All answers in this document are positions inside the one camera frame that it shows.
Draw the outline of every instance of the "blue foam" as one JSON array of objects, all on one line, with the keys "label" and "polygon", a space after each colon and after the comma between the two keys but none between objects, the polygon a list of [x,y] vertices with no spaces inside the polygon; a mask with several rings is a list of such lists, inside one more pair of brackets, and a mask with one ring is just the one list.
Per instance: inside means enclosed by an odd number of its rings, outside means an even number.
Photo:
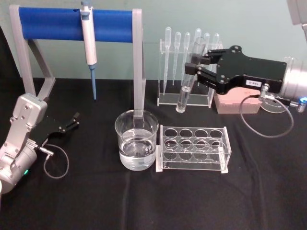
[{"label": "blue foam", "polygon": [[[82,41],[79,9],[20,7],[25,39]],[[132,11],[94,10],[95,40],[132,43]]]}]

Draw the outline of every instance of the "test tube rack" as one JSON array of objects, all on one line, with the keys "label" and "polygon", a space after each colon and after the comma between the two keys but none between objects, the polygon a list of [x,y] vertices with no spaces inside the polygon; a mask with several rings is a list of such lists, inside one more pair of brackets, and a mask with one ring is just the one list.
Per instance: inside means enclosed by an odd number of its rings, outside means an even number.
[{"label": "test tube rack", "polygon": [[194,169],[228,172],[231,155],[227,128],[160,126],[156,172]]},{"label": "test tube rack", "polygon": [[[188,56],[190,55],[194,45],[194,40],[191,39],[188,48]],[[208,49],[223,49],[222,41],[219,39],[218,44],[213,43],[213,39],[209,40]],[[177,58],[177,70],[175,75],[175,82],[173,84],[173,63],[175,56],[175,47],[174,40],[171,40],[171,46],[169,49],[169,62],[168,62],[168,71],[167,71],[167,84],[166,91],[163,92],[163,83],[164,83],[164,64],[165,64],[165,42],[160,39],[159,43],[159,69],[158,69],[158,98],[157,105],[161,104],[170,104],[176,105],[178,102],[178,97],[180,95],[180,89],[182,85],[181,76],[182,76],[182,63],[184,57],[184,44],[183,38],[181,38],[181,43],[179,46],[178,58]],[[216,64],[207,66],[207,69],[210,71],[216,72]],[[189,96],[188,105],[194,106],[208,106],[211,108],[214,90],[195,82],[192,93]]]}]

